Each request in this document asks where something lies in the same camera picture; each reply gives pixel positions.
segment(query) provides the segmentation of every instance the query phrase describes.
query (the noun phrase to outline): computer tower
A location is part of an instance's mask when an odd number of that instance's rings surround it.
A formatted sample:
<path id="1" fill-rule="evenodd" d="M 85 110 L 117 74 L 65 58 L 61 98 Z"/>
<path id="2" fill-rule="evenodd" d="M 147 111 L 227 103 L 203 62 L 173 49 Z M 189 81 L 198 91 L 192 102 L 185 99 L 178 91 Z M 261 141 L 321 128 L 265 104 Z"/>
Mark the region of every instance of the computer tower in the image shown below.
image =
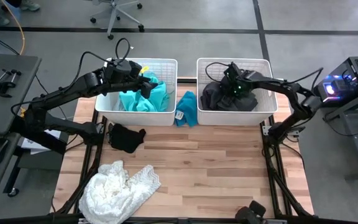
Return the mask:
<path id="1" fill-rule="evenodd" d="M 349 57 L 318 85 L 313 93 L 320 96 L 323 107 L 338 107 L 358 97 L 358 57 Z"/>

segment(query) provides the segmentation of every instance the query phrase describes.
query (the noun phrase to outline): chair base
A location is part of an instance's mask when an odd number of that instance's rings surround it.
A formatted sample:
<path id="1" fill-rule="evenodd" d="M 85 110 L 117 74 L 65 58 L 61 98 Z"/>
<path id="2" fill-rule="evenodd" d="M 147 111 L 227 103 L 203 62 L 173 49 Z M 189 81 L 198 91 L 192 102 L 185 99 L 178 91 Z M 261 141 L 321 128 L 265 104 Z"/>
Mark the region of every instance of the chair base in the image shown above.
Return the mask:
<path id="1" fill-rule="evenodd" d="M 101 12 L 93 14 L 91 16 L 90 21 L 92 23 L 96 23 L 97 19 L 108 17 L 110 15 L 109 27 L 107 29 L 107 35 L 110 40 L 112 40 L 114 38 L 114 36 L 111 34 L 111 29 L 112 29 L 116 20 L 118 20 L 118 21 L 121 20 L 121 16 L 127 17 L 129 20 L 137 23 L 139 31 L 144 32 L 144 26 L 137 19 L 133 18 L 127 12 L 122 10 L 124 7 L 133 6 L 135 4 L 137 5 L 138 9 L 142 9 L 143 5 L 141 3 L 139 3 L 139 1 L 132 1 L 132 2 L 125 3 L 125 4 L 117 4 L 117 2 L 118 2 L 118 0 L 111 1 L 110 2 L 111 8 L 105 9 Z"/>

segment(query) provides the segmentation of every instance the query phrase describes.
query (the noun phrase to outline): purple light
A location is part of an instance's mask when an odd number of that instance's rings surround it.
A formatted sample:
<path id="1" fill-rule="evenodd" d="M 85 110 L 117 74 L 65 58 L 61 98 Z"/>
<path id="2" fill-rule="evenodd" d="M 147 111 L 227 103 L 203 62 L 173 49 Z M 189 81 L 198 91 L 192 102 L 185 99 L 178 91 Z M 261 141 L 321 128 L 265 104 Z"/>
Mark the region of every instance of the purple light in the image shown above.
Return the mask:
<path id="1" fill-rule="evenodd" d="M 333 90 L 333 87 L 331 85 L 326 85 L 327 93 L 330 95 L 335 94 L 335 91 Z"/>
<path id="2" fill-rule="evenodd" d="M 339 97 L 339 96 L 335 96 L 335 97 L 327 97 L 327 98 L 325 98 L 324 100 L 323 100 L 323 103 L 325 102 L 325 101 L 327 101 L 327 100 L 338 100 L 338 99 L 340 99 L 341 97 Z"/>

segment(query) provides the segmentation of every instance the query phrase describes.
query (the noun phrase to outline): teal cloth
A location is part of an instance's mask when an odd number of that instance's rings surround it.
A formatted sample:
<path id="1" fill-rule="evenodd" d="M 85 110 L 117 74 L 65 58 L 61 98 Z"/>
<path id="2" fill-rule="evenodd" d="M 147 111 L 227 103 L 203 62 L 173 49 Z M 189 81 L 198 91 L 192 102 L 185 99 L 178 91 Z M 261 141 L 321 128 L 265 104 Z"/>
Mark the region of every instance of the teal cloth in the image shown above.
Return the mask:
<path id="1" fill-rule="evenodd" d="M 153 83 L 158 83 L 150 93 L 150 98 L 146 99 L 137 92 L 127 91 L 120 92 L 119 98 L 126 111 L 142 112 L 164 112 L 169 104 L 169 95 L 165 82 L 159 81 L 153 72 L 145 72 L 144 77 L 150 78 Z"/>

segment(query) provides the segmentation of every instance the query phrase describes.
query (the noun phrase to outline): office chair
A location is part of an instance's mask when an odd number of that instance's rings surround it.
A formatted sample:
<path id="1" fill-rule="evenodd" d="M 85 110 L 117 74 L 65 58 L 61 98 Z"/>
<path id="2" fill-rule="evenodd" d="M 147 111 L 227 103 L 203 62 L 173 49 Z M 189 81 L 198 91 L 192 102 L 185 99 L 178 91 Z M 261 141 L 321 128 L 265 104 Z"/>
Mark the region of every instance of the office chair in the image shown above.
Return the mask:
<path id="1" fill-rule="evenodd" d="M 121 19 L 120 16 L 126 16 L 128 19 L 136 22 L 138 24 L 139 31 L 144 32 L 144 26 L 137 19 L 133 18 L 131 15 L 129 15 L 128 13 L 126 13 L 122 10 L 122 7 L 127 7 L 127 6 L 131 6 L 134 4 L 137 5 L 138 9 L 142 9 L 142 7 L 143 7 L 142 4 L 139 3 L 139 1 L 132 1 L 132 2 L 125 3 L 125 4 L 118 4 L 118 1 L 119 0 L 92 0 L 92 3 L 94 5 L 98 5 L 102 2 L 108 2 L 108 3 L 110 3 L 111 8 L 105 9 L 101 12 L 93 14 L 91 16 L 91 22 L 95 23 L 97 18 L 100 19 L 100 18 L 110 15 L 109 27 L 107 29 L 107 35 L 110 40 L 112 40 L 114 38 L 114 36 L 111 34 L 112 26 L 114 25 L 114 22 L 116 21 L 116 19 L 118 21 Z"/>

